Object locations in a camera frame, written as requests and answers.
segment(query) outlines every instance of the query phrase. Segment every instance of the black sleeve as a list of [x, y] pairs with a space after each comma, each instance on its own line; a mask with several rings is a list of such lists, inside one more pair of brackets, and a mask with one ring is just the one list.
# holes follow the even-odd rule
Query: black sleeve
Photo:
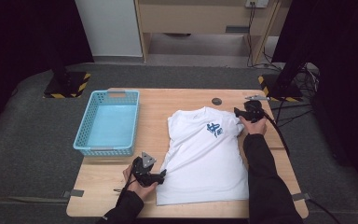
[[144, 202], [130, 190], [123, 192], [120, 204], [101, 217], [97, 224], [131, 224], [144, 208]]
[[264, 136], [248, 134], [243, 141], [243, 149], [249, 163], [250, 223], [303, 223], [289, 189], [278, 176]]

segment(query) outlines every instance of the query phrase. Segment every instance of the black controller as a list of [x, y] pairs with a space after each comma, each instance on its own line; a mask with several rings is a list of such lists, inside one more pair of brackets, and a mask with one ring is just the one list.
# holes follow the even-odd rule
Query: black controller
[[167, 170], [162, 171], [160, 174], [150, 174], [150, 171], [153, 168], [153, 164], [145, 167], [141, 157], [135, 158], [132, 166], [132, 173], [142, 187], [148, 187], [154, 182], [158, 182], [159, 184], [164, 182], [164, 176], [166, 175]]
[[261, 120], [264, 115], [264, 109], [261, 106], [260, 101], [251, 100], [244, 103], [245, 111], [239, 110], [234, 107], [234, 113], [236, 117], [243, 116], [246, 120], [256, 123]]

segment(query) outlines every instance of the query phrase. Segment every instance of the wall socket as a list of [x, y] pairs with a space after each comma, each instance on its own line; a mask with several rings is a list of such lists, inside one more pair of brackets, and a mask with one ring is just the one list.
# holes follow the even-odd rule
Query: wall socket
[[255, 3], [255, 7], [267, 7], [269, 0], [246, 0], [246, 7], [252, 7], [251, 3]]

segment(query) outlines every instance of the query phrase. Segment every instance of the white t-shirt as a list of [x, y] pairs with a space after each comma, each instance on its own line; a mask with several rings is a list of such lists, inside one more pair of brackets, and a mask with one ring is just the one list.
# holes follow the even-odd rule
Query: white t-shirt
[[157, 205], [249, 198], [248, 173], [238, 148], [243, 125], [234, 113], [203, 107], [168, 118], [167, 169]]

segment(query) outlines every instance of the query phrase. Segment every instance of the white wall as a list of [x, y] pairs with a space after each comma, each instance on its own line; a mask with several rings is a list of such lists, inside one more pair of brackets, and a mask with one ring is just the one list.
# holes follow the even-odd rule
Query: white wall
[[133, 0], [76, 0], [93, 56], [142, 57]]

